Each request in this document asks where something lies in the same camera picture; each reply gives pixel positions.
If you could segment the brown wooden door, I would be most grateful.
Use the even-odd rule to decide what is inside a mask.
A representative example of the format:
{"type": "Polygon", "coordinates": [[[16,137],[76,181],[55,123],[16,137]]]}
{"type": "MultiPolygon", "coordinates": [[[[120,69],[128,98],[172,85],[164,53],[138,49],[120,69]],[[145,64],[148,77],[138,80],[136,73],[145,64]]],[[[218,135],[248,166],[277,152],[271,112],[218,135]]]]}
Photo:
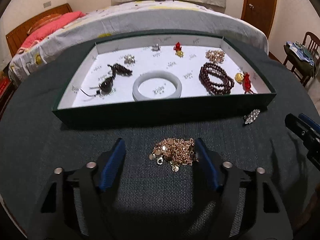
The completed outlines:
{"type": "Polygon", "coordinates": [[[268,38],[276,7],[277,0],[244,0],[241,19],[261,30],[268,38]]]}

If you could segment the pearl flower brooch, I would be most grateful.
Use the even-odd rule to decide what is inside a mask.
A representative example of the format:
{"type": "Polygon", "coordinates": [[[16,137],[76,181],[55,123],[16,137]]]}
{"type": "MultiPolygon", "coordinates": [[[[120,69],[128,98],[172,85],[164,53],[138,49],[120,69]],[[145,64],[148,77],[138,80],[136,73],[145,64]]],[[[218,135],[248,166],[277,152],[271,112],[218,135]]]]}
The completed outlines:
{"type": "Polygon", "coordinates": [[[128,65],[135,64],[136,60],[135,57],[131,54],[127,54],[124,56],[124,63],[128,65]]]}

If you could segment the white jade bangle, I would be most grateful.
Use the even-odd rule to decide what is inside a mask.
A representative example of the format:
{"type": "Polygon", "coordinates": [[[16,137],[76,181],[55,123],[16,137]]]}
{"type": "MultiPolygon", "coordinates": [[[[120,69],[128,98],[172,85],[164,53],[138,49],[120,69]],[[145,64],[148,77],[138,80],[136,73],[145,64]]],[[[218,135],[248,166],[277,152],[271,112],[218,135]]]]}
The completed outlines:
{"type": "Polygon", "coordinates": [[[132,86],[135,101],[178,99],[182,94],[179,78],[166,71],[156,70],[140,75],[132,86]]]}

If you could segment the dark wooden chair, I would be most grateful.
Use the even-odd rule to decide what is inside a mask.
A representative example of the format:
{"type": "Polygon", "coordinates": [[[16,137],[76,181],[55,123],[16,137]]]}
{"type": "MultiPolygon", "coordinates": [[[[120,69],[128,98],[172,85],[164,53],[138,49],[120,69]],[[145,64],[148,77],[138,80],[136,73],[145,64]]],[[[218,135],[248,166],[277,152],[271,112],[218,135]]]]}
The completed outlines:
{"type": "Polygon", "coordinates": [[[286,58],[283,65],[291,63],[291,72],[305,87],[319,72],[319,38],[312,32],[305,33],[303,42],[287,41],[284,45],[286,58]]]}

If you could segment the bed with patterned sheet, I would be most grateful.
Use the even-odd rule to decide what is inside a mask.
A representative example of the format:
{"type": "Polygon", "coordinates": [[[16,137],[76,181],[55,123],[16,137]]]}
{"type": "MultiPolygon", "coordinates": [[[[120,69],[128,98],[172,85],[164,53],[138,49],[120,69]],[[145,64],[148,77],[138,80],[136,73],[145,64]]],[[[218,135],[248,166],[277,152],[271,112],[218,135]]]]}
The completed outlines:
{"type": "Polygon", "coordinates": [[[69,47],[111,35],[153,29],[202,31],[235,38],[269,52],[268,40],[262,31],[232,16],[188,2],[129,2],[86,13],[28,51],[16,54],[9,63],[8,75],[20,85],[69,47]]]}

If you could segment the green white-lined tray box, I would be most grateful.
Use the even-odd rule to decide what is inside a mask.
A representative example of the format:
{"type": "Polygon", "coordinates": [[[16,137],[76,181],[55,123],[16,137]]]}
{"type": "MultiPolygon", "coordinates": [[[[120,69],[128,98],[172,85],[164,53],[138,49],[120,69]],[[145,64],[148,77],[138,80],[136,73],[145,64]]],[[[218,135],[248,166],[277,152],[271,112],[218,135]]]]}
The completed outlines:
{"type": "Polygon", "coordinates": [[[243,116],[275,96],[235,41],[153,30],[91,46],[52,111],[71,127],[140,126],[243,116]]]}

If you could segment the black gourd pendant charm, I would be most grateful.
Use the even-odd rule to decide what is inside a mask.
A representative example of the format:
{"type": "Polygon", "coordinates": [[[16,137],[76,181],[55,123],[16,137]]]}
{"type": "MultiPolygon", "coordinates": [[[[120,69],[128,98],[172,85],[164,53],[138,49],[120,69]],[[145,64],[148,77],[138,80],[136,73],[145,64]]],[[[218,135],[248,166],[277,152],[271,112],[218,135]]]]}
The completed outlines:
{"type": "Polygon", "coordinates": [[[107,77],[102,83],[98,85],[98,87],[95,87],[95,94],[87,94],[84,90],[80,88],[80,90],[88,97],[96,97],[96,96],[102,96],[102,95],[108,95],[111,93],[113,88],[113,83],[117,75],[121,76],[131,76],[132,70],[124,67],[121,64],[115,63],[114,65],[108,64],[108,66],[111,68],[112,75],[107,77]]]}

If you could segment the silver leaf brooch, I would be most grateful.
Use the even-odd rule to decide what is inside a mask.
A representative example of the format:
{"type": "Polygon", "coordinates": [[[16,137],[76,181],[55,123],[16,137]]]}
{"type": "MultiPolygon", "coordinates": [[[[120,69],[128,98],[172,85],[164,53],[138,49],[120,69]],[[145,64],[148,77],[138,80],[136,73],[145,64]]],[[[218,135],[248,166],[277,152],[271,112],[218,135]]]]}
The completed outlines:
{"type": "Polygon", "coordinates": [[[254,109],[253,111],[251,111],[251,113],[249,113],[248,115],[244,116],[244,125],[252,124],[257,119],[259,114],[260,114],[260,110],[259,109],[254,109]]]}

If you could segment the pink pillow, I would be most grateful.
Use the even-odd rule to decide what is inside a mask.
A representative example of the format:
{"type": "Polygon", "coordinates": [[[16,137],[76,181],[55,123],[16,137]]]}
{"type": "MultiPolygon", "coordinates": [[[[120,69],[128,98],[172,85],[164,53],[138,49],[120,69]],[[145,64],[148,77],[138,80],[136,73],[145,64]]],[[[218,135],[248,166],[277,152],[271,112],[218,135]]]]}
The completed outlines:
{"type": "Polygon", "coordinates": [[[44,40],[47,36],[70,24],[74,20],[84,17],[85,15],[86,14],[81,11],[68,12],[63,14],[58,20],[52,21],[40,27],[32,34],[28,35],[16,54],[22,54],[28,51],[30,48],[44,40]]]}

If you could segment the dark grey table cloth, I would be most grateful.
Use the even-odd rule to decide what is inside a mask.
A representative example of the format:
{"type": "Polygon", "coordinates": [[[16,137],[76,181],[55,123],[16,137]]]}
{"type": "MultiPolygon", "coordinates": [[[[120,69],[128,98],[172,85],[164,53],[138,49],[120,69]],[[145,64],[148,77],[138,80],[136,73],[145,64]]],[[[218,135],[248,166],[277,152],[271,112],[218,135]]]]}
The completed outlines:
{"type": "Polygon", "coordinates": [[[285,126],[288,114],[301,113],[319,124],[319,113],[288,69],[226,37],[276,91],[252,124],[243,115],[65,125],[53,106],[91,46],[106,38],[72,46],[31,74],[1,120],[1,194],[28,239],[319,239],[319,166],[285,126]],[[101,155],[119,138],[125,159],[102,191],[101,155]],[[216,154],[216,190],[197,162],[197,138],[216,154]]]}

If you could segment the small red knot charm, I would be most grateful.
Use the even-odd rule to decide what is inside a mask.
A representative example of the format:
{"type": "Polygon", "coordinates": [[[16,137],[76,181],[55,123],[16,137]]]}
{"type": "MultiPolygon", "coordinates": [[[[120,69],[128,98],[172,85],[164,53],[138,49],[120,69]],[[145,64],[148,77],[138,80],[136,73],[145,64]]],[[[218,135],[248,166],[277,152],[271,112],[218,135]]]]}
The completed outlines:
{"type": "Polygon", "coordinates": [[[184,57],[184,52],[182,51],[182,46],[181,46],[180,42],[177,42],[174,45],[174,51],[175,51],[175,55],[177,55],[179,57],[184,57]]]}

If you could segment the rose gold crystal brooch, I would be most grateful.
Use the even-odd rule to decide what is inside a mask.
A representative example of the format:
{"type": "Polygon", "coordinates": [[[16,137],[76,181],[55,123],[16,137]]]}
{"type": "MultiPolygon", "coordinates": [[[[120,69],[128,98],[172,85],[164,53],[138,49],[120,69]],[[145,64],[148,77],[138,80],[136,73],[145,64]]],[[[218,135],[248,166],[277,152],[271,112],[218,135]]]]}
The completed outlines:
{"type": "Polygon", "coordinates": [[[225,52],[222,50],[208,50],[206,58],[213,63],[223,63],[225,59],[225,52]]]}

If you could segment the orange cushion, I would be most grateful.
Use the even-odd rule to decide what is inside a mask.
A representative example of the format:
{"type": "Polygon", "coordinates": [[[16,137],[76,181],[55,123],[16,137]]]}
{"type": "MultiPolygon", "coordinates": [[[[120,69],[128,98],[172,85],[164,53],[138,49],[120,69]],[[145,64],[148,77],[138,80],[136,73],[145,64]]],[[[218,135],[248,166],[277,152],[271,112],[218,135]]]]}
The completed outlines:
{"type": "Polygon", "coordinates": [[[41,18],[40,20],[38,20],[37,22],[35,22],[30,28],[29,30],[27,31],[27,35],[30,35],[32,34],[34,31],[36,31],[37,29],[39,29],[40,27],[52,22],[52,21],[55,21],[55,20],[58,20],[62,15],[61,14],[51,14],[51,15],[48,15],[48,16],[45,16],[43,18],[41,18]]]}

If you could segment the red tassel gold coin charm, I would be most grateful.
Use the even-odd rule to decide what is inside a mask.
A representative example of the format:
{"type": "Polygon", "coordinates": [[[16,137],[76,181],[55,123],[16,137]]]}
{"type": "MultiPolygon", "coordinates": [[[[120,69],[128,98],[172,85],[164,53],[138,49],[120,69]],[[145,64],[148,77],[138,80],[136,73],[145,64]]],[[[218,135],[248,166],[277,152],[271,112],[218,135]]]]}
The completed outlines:
{"type": "Polygon", "coordinates": [[[245,94],[255,94],[252,90],[252,84],[248,72],[236,73],[234,79],[237,83],[242,85],[245,94]]]}

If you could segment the wooden headboard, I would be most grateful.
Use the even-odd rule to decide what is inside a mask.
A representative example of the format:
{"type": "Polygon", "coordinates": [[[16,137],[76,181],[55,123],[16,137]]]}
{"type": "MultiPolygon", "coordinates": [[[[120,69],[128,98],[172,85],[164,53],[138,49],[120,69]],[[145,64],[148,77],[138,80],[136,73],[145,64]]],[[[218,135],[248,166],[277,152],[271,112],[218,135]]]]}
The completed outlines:
{"type": "Polygon", "coordinates": [[[7,40],[8,48],[11,53],[11,57],[14,57],[22,45],[22,43],[27,38],[28,34],[27,31],[30,29],[30,27],[36,23],[37,21],[41,20],[42,18],[51,15],[51,14],[65,14],[68,12],[72,12],[72,8],[68,3],[65,3],[63,5],[54,7],[52,9],[49,9],[47,11],[44,11],[29,20],[23,22],[19,26],[17,26],[14,30],[9,32],[5,37],[7,40]]]}

